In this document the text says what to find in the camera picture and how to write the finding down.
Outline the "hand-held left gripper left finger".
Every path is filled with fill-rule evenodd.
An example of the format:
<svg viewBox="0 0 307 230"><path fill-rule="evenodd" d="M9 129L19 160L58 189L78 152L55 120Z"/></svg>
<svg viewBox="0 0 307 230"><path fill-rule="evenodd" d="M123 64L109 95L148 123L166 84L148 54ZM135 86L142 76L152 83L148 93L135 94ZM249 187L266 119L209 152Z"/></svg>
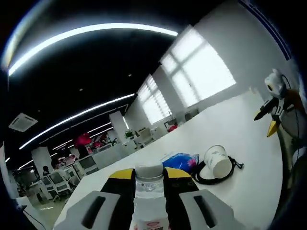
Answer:
<svg viewBox="0 0 307 230"><path fill-rule="evenodd" d="M117 171L101 191L92 191L71 206L55 230L128 230L135 198L135 170Z"/></svg>

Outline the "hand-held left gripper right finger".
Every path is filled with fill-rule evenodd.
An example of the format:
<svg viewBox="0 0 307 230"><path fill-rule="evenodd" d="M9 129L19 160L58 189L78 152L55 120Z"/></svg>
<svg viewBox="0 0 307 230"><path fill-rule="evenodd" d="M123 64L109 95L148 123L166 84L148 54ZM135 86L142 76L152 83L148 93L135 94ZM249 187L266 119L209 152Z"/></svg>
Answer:
<svg viewBox="0 0 307 230"><path fill-rule="evenodd" d="M200 190L185 171L163 171L166 212L172 230L241 230L233 209L210 191Z"/></svg>

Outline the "person's right hand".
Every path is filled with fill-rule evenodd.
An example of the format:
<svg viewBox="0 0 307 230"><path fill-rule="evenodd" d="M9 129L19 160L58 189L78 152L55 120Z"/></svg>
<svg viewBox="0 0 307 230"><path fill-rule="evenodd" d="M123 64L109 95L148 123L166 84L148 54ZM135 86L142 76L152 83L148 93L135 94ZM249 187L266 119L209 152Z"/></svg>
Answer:
<svg viewBox="0 0 307 230"><path fill-rule="evenodd" d="M284 108L287 109L291 105L294 106L294 109L297 109L301 112L305 111L298 90L288 89L285 94Z"/></svg>

